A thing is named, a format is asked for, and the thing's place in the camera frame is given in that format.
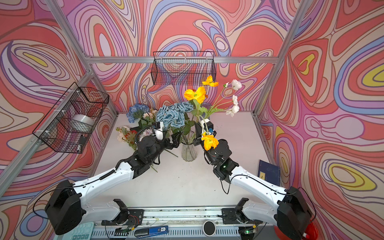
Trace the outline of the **dusty blue rose bunch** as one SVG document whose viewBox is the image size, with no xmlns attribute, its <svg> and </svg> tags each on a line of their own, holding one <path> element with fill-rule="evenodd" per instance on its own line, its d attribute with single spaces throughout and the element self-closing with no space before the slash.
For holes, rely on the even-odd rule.
<svg viewBox="0 0 384 240">
<path fill-rule="evenodd" d="M 166 131 L 172 134 L 181 134 L 181 142 L 185 145 L 192 144 L 192 127 L 195 122 L 188 113 L 194 110 L 194 106 L 189 102 L 176 103 L 170 106 L 163 106 L 158 110 L 156 121 L 163 122 Z"/>
</svg>

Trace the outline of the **yellow orange poppy stem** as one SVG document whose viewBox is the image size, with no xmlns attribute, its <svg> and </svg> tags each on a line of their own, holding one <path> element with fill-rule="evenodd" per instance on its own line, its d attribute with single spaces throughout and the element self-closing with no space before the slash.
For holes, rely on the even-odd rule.
<svg viewBox="0 0 384 240">
<path fill-rule="evenodd" d="M 195 106 L 192 110 L 192 115 L 196 116 L 202 127 L 202 133 L 200 134 L 201 141 L 204 143 L 205 151 L 215 149 L 219 145 L 219 141 L 214 137 L 213 131 L 210 131 L 208 127 L 208 117 L 219 111 L 218 103 L 216 102 L 208 109 L 203 107 L 203 103 L 208 97 L 205 86 L 217 87 L 219 83 L 214 82 L 212 76 L 208 76 L 203 81 L 203 86 L 197 88 L 197 90 L 188 89 L 184 93 L 184 97 L 187 101 Z"/>
</svg>

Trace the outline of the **white flower spray stem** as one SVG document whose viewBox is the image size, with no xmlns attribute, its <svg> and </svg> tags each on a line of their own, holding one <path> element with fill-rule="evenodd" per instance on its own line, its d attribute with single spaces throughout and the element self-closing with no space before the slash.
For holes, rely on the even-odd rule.
<svg viewBox="0 0 384 240">
<path fill-rule="evenodd" d="M 240 111 L 240 104 L 236 94 L 242 87 L 242 83 L 238 80 L 225 83 L 221 93 L 206 113 L 206 118 L 218 112 L 224 112 L 231 117 L 238 113 Z"/>
</svg>

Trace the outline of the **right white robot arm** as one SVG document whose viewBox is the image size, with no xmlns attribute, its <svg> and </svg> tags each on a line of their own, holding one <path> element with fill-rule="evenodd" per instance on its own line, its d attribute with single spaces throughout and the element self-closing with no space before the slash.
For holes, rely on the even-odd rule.
<svg viewBox="0 0 384 240">
<path fill-rule="evenodd" d="M 258 204 L 247 198 L 241 199 L 235 207 L 237 220 L 241 223 L 262 221 L 278 227 L 291 240 L 307 239 L 306 230 L 313 213 L 302 192 L 295 187 L 279 187 L 251 174 L 233 161 L 231 154 L 224 139 L 219 140 L 215 148 L 204 150 L 206 162 L 214 167 L 213 172 L 221 182 L 243 188 L 263 201 Z"/>
</svg>

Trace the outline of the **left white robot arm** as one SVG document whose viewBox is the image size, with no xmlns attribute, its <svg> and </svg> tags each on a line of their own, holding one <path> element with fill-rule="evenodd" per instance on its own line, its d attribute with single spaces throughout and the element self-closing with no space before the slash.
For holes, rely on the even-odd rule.
<svg viewBox="0 0 384 240">
<path fill-rule="evenodd" d="M 91 200 L 101 193 L 124 182 L 138 178 L 159 165 L 160 155 L 164 150 L 178 148 L 181 133 L 173 134 L 170 139 L 157 138 L 162 132 L 143 137 L 137 143 L 137 150 L 127 159 L 118 161 L 117 165 L 91 178 L 70 183 L 62 181 L 54 189 L 45 212 L 56 235 L 64 235 L 80 224 L 106 221 L 123 225 L 129 220 L 129 210 L 120 199 L 108 203 L 91 204 Z"/>
</svg>

